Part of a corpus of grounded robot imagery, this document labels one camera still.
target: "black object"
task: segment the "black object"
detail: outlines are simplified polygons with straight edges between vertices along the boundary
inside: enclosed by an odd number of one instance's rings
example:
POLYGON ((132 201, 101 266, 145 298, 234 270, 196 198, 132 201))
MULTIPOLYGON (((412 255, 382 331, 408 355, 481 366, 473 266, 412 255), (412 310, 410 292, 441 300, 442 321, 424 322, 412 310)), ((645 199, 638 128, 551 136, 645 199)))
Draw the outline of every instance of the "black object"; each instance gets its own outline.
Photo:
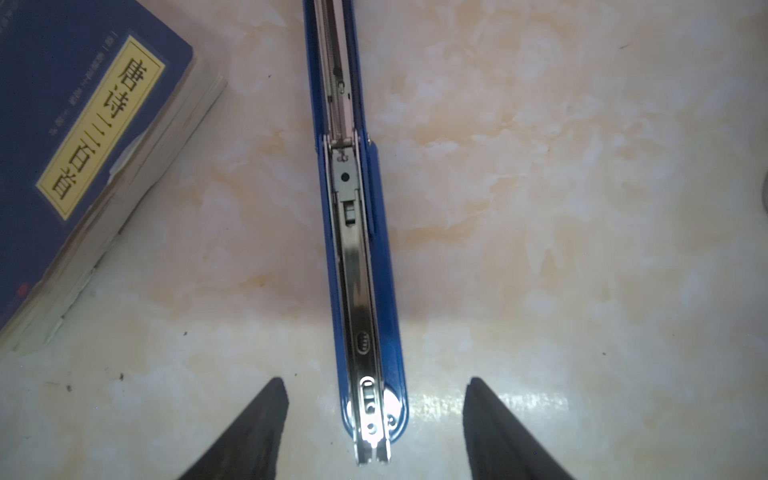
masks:
POLYGON ((763 209, 768 213, 768 174, 763 179, 763 209))
POLYGON ((477 377, 463 416, 472 480, 573 480, 477 377))
POLYGON ((275 377, 179 480, 274 480, 287 415, 286 388, 275 377))

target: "yellow label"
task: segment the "yellow label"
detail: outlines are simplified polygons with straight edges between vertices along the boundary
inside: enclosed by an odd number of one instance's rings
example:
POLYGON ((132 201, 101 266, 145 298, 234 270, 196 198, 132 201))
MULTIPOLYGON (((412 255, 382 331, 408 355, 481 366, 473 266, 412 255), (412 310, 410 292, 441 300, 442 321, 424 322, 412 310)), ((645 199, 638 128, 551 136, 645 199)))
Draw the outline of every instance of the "yellow label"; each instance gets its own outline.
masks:
POLYGON ((37 182, 61 218, 74 211, 164 68, 128 36, 37 182))

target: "blue book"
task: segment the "blue book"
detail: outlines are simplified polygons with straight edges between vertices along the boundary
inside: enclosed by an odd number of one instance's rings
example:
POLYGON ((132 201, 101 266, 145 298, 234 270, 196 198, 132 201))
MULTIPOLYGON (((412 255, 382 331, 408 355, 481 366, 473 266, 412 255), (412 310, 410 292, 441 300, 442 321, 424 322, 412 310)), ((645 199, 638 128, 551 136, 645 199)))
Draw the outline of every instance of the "blue book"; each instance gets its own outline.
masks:
POLYGON ((223 90, 135 0, 0 0, 0 349, 52 338, 223 90))

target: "white marble countertop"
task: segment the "white marble countertop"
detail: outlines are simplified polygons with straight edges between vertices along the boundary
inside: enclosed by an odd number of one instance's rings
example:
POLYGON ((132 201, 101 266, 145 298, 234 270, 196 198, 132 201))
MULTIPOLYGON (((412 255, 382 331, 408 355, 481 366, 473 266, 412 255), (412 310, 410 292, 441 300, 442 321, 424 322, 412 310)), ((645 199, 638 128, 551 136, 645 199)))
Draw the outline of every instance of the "white marble countertop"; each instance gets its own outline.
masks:
POLYGON ((472 376, 576 478, 768 478, 768 3, 356 0, 412 408, 366 468, 301 3, 144 4, 230 84, 53 343, 0 360, 3 479, 176 478, 273 376, 279 479, 468 478, 472 376))

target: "stapler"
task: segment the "stapler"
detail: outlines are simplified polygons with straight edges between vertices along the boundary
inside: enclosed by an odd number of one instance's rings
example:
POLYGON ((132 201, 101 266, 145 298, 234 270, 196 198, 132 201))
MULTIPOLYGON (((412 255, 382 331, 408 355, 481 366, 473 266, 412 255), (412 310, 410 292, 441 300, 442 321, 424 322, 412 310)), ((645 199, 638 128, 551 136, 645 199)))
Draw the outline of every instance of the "stapler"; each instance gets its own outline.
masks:
POLYGON ((357 463, 387 463, 408 398, 352 2, 304 0, 304 18, 341 416, 357 463))

